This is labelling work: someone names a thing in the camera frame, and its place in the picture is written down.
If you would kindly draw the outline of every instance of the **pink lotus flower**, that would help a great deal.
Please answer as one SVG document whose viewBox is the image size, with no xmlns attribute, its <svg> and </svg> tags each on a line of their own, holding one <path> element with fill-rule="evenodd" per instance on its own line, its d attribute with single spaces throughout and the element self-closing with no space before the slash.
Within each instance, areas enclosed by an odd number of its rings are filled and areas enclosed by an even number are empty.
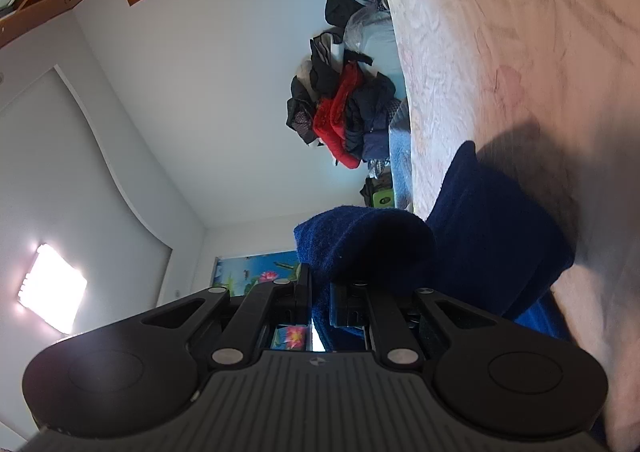
<svg viewBox="0 0 640 452">
<path fill-rule="evenodd" d="M 275 271 L 264 271 L 260 273 L 258 282 L 272 282 L 278 278 L 278 274 Z"/>
</svg>

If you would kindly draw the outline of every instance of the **illuminated light fixture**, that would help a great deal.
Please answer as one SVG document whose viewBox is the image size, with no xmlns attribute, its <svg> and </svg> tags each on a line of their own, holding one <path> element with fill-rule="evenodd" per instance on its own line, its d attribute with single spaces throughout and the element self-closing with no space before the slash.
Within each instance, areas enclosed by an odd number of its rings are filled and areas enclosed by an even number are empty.
<svg viewBox="0 0 640 452">
<path fill-rule="evenodd" d="M 31 271 L 22 281 L 18 300 L 47 324 L 68 335 L 78 313 L 86 280 L 49 244 L 41 245 L 37 252 Z"/>
</svg>

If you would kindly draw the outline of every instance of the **gray garment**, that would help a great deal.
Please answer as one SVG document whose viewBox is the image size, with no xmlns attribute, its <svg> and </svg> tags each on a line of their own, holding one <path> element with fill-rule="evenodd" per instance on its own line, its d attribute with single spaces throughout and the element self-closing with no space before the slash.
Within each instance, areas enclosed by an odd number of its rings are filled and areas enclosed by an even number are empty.
<svg viewBox="0 0 640 452">
<path fill-rule="evenodd" d="M 409 121 L 409 103 L 406 98 L 402 100 L 398 111 L 389 124 L 389 156 L 396 208 L 404 210 L 413 200 L 411 123 Z"/>
</svg>

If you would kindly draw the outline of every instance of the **wall picture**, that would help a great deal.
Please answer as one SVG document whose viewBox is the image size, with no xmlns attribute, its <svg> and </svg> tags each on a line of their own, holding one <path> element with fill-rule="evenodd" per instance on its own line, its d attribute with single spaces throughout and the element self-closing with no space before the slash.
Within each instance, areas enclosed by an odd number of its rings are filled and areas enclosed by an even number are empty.
<svg viewBox="0 0 640 452">
<path fill-rule="evenodd" d="M 295 251 L 218 258 L 213 268 L 211 285 L 224 286 L 231 296 L 238 296 L 249 293 L 254 284 L 277 278 L 297 280 L 299 274 L 300 261 Z"/>
</svg>

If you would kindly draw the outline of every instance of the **green object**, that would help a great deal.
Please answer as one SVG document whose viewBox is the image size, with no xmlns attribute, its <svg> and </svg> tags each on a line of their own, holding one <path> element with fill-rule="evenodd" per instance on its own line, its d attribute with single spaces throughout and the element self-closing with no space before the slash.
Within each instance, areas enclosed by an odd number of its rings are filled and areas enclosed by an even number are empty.
<svg viewBox="0 0 640 452">
<path fill-rule="evenodd" d="M 394 201 L 393 188 L 387 188 L 385 190 L 378 190 L 373 194 L 373 207 L 374 208 L 395 208 L 396 203 Z"/>
</svg>

